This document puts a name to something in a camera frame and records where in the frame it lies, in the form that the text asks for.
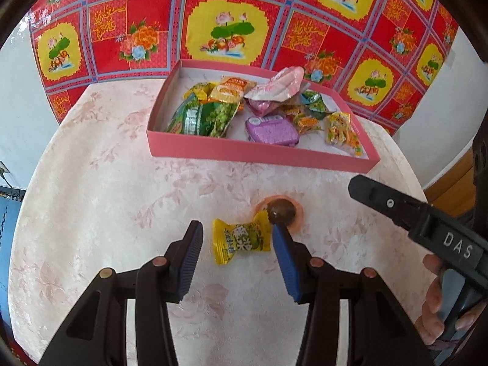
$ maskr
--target cardboard box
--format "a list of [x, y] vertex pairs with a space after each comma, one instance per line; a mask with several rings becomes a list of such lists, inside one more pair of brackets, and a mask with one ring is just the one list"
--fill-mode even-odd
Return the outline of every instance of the cardboard box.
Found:
[[325, 142], [324, 132], [301, 137], [296, 147], [273, 146], [247, 141], [245, 122], [252, 116], [246, 109], [234, 117], [227, 138], [176, 135], [165, 133], [173, 113], [183, 102], [183, 94], [202, 81], [218, 82], [224, 75], [233, 75], [264, 83], [275, 73], [261, 68], [211, 61], [180, 60], [159, 92], [147, 125], [147, 140], [153, 156], [256, 162], [338, 171], [369, 172], [380, 157], [363, 127], [339, 94], [331, 89], [311, 84], [309, 89], [324, 95], [328, 107], [351, 114], [352, 127], [363, 146], [364, 155], [350, 156]]

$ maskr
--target power cord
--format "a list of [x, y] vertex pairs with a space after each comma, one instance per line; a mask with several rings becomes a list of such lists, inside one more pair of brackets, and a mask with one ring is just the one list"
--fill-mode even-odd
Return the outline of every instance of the power cord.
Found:
[[20, 191], [19, 191], [18, 189], [16, 189], [16, 188], [12, 187], [12, 185], [11, 185], [11, 184], [8, 182], [8, 180], [5, 178], [5, 170], [4, 170], [3, 168], [0, 168], [0, 178], [2, 178], [3, 180], [5, 180], [5, 183], [7, 183], [7, 184], [8, 184], [8, 186], [9, 186], [9, 187], [10, 187], [12, 190], [17, 191], [17, 193], [18, 193], [18, 195], [17, 195], [17, 196], [20, 198]]

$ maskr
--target wooden floor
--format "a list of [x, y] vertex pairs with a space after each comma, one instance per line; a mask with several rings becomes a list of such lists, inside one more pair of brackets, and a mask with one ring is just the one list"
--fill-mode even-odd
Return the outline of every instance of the wooden floor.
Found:
[[429, 203], [453, 217], [473, 208], [473, 151], [469, 150], [442, 178], [425, 191]]

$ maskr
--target finger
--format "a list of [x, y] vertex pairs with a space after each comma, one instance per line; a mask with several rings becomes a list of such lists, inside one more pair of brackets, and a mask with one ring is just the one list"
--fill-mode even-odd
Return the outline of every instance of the finger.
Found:
[[427, 293], [425, 294], [425, 301], [429, 305], [429, 310], [432, 314], [437, 314], [442, 306], [442, 289], [441, 280], [439, 277], [434, 279], [430, 284]]
[[486, 307], [486, 303], [479, 303], [478, 305], [475, 305], [470, 311], [465, 313], [462, 317], [460, 317], [457, 320], [456, 330], [466, 331], [471, 329], [474, 322], [481, 315], [485, 307]]
[[436, 339], [439, 338], [444, 331], [444, 324], [437, 315], [430, 311], [427, 302], [422, 305], [422, 324], [424, 325], [425, 330]]
[[440, 275], [444, 262], [435, 255], [426, 255], [422, 261], [427, 270], [435, 275]]
[[431, 346], [432, 344], [434, 344], [435, 338], [431, 336], [427, 330], [425, 330], [424, 325], [422, 324], [421, 316], [418, 317], [414, 325], [420, 335], [420, 338], [422, 339], [422, 341], [426, 346]]

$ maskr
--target white tablecloth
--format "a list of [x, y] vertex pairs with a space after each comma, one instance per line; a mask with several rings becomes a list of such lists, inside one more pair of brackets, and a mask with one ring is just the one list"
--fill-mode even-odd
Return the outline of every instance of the white tablecloth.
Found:
[[[307, 307], [286, 293], [276, 256], [240, 253], [217, 266], [214, 218], [246, 222], [260, 200], [287, 194], [304, 208], [297, 236], [337, 268], [376, 268], [407, 310], [419, 315], [431, 275], [426, 253], [387, 218], [350, 199], [354, 174], [238, 162], [154, 158], [145, 126], [162, 80], [94, 84], [45, 150], [16, 227], [9, 304], [15, 338], [38, 361], [97, 272], [139, 268], [180, 239], [190, 220], [204, 241], [189, 294], [169, 305], [181, 366], [295, 364]], [[425, 200], [401, 151], [361, 120], [381, 162], [371, 178]], [[128, 364], [136, 364], [133, 308]], [[341, 362], [345, 351], [341, 344]]]

